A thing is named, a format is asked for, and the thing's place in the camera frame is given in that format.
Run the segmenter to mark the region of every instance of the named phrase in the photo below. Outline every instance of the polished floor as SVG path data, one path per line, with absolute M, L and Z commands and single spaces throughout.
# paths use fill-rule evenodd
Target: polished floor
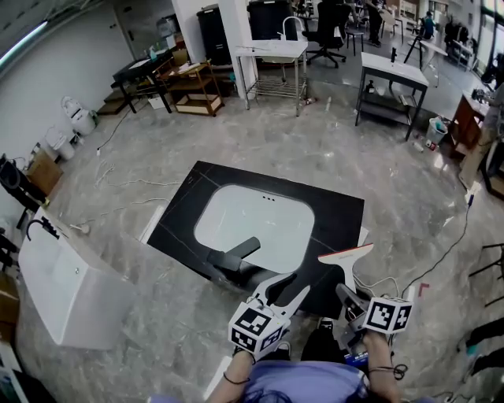
M 50 211 L 67 224 L 96 219 L 89 223 L 86 241 L 136 285 L 137 294 L 116 347 L 90 351 L 56 346 L 21 286 L 17 351 L 27 372 L 41 379 L 57 401 L 132 403 L 151 394 L 201 401 L 222 357 L 232 351 L 228 321 L 246 298 L 138 241 L 155 209 L 175 194 L 176 184 L 110 184 L 178 182 L 197 160 L 204 160 L 363 198 L 363 225 L 375 248 L 355 272 L 367 284 L 391 275 L 402 289 L 461 236 L 467 206 L 458 165 L 438 152 L 419 153 L 413 137 L 404 141 L 402 125 L 364 117 L 355 127 L 355 89 L 313 86 L 330 94 L 332 103 L 328 108 L 325 102 L 308 105 L 298 118 L 290 100 L 277 98 L 252 101 L 250 111 L 238 98 L 228 98 L 215 118 L 168 115 L 149 105 L 141 108 L 142 101 L 100 156 L 97 147 L 126 111 L 102 119 L 74 159 L 63 165 L 65 175 Z M 112 165 L 114 170 L 99 181 Z M 132 204 L 153 198 L 157 200 Z M 468 274 L 491 258 L 480 256 L 481 246 L 502 242 L 503 227 L 504 204 L 481 189 L 469 210 L 465 237 L 421 280 L 430 287 L 394 344 L 394 363 L 409 367 L 399 384 L 408 399 L 445 390 L 490 397 L 500 384 L 502 372 L 495 369 L 462 386 L 468 360 L 456 354 L 455 344 L 467 330 L 502 315 L 504 301 L 484 308 L 485 301 L 504 294 L 498 273 L 488 271 L 470 281 Z M 374 290 L 395 295 L 392 282 Z M 293 322 L 296 358 L 317 318 L 300 313 Z M 502 339 L 485 341 L 481 351 L 502 344 Z

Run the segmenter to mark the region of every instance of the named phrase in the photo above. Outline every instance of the purple shirt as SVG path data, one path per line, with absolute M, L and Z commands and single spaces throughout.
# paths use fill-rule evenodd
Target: purple shirt
M 354 367 L 333 362 L 260 361 L 253 366 L 245 395 L 274 390 L 287 395 L 293 403 L 345 402 L 356 391 L 365 396 L 363 376 Z

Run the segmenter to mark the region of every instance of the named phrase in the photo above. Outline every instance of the toilet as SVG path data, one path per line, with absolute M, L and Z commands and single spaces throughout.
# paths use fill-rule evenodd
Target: toilet
M 65 115 L 72 121 L 73 128 L 81 135 L 89 135 L 96 127 L 93 116 L 81 104 L 71 97 L 61 99 L 61 107 Z
M 50 148 L 56 151 L 65 161 L 72 159 L 76 153 L 67 136 L 57 131 L 54 126 L 47 131 L 46 141 Z

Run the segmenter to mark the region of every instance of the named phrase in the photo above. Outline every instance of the white sink basin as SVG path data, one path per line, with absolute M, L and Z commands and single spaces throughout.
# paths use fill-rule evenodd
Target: white sink basin
M 304 202 L 238 185 L 213 194 L 195 227 L 196 240 L 228 252 L 251 237 L 261 248 L 244 260 L 276 273 L 291 273 L 305 256 L 315 216 Z

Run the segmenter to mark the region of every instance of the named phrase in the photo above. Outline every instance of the black countertop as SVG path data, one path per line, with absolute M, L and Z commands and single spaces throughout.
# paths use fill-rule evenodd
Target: black countertop
M 309 284 L 311 290 L 301 309 L 338 318 L 341 304 L 335 287 L 344 282 L 343 270 L 337 265 L 322 264 L 317 258 L 358 245 L 364 210 L 364 201 L 359 198 L 198 161 L 166 208 L 148 244 L 207 279 L 223 279 L 223 272 L 206 261 L 211 249 L 196 240 L 195 226 L 216 190 L 230 184 L 297 199 L 310 206 L 315 222 L 306 254 L 301 267 L 295 272 L 295 280 L 283 290 L 276 304 L 288 304 Z M 276 273 L 260 269 L 243 288 L 252 291 L 258 283 L 274 275 Z
M 141 60 L 145 60 L 147 57 L 140 59 L 140 60 L 134 60 L 127 65 L 125 65 L 121 70 L 119 70 L 117 73 L 113 75 L 113 79 L 116 83 L 122 83 L 124 81 L 128 81 L 131 79 L 136 79 L 140 76 L 148 76 L 151 75 L 152 72 L 161 66 L 163 63 L 165 63 L 167 60 L 171 59 L 173 57 L 173 53 L 171 50 L 166 50 L 164 53 L 159 54 L 157 56 L 156 60 L 151 60 L 147 63 L 144 63 L 143 65 L 139 67 L 134 67 L 132 66 L 135 63 L 138 63 Z

